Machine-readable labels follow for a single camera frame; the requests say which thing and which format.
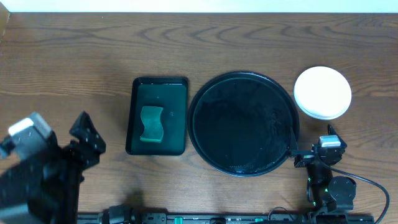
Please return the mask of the white plate green stain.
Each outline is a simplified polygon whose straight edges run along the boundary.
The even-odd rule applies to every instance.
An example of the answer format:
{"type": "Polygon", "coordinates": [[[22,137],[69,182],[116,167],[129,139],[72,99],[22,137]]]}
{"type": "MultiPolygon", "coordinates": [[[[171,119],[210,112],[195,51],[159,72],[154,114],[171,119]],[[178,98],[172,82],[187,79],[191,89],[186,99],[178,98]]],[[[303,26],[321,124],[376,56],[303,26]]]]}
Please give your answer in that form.
{"type": "Polygon", "coordinates": [[[294,98],[302,111],[335,114],[348,110],[352,92],[347,79],[340,72],[330,67],[316,66],[298,76],[294,98]]]}

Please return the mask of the green scrubbing sponge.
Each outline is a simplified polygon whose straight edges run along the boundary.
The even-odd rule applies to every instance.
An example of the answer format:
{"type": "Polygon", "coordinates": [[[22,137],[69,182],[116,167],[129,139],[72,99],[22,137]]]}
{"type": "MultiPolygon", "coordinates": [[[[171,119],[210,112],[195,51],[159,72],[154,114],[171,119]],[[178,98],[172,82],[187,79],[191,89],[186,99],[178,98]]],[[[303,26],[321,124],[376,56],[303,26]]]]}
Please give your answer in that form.
{"type": "Polygon", "coordinates": [[[163,107],[143,106],[140,117],[144,125],[143,133],[140,136],[142,142],[161,143],[164,136],[164,129],[161,123],[163,107]]]}

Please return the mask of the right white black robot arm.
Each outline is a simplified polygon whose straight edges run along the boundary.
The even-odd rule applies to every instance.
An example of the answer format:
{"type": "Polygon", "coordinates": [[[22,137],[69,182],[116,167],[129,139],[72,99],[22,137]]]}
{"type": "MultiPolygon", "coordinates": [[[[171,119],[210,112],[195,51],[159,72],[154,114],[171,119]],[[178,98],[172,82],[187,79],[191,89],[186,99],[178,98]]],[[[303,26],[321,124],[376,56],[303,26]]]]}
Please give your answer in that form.
{"type": "Polygon", "coordinates": [[[289,157],[296,168],[308,174],[307,198],[314,210],[306,214],[307,223],[348,223],[346,212],[353,209],[356,182],[349,177],[334,176],[332,165],[342,159],[347,145],[331,125],[328,134],[320,136],[311,150],[300,150],[293,131],[290,132],[289,157]]]}

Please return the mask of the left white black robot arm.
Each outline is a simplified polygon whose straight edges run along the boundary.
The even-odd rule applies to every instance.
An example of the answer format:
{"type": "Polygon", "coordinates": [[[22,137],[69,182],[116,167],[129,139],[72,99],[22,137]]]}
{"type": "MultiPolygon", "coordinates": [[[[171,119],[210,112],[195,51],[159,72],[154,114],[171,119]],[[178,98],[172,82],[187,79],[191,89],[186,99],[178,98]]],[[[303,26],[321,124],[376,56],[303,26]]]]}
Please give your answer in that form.
{"type": "Polygon", "coordinates": [[[88,113],[69,130],[74,138],[59,146],[38,112],[13,124],[1,141],[1,158],[18,155],[18,164],[1,175],[4,223],[76,223],[83,171],[100,161],[106,144],[88,113]]]}

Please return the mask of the pale green plate front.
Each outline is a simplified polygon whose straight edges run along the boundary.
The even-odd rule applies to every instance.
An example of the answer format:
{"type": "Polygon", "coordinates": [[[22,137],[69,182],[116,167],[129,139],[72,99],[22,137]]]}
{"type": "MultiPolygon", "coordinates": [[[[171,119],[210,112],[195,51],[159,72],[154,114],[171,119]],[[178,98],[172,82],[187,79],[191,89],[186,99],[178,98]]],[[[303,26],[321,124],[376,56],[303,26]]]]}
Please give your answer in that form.
{"type": "Polygon", "coordinates": [[[307,110],[303,110],[303,112],[305,114],[307,114],[308,116],[315,118],[315,119],[320,119],[320,120],[332,120],[332,119],[336,119],[340,116],[342,116],[346,110],[343,111],[339,111],[335,114],[324,114],[318,111],[307,111],[307,110]]]}

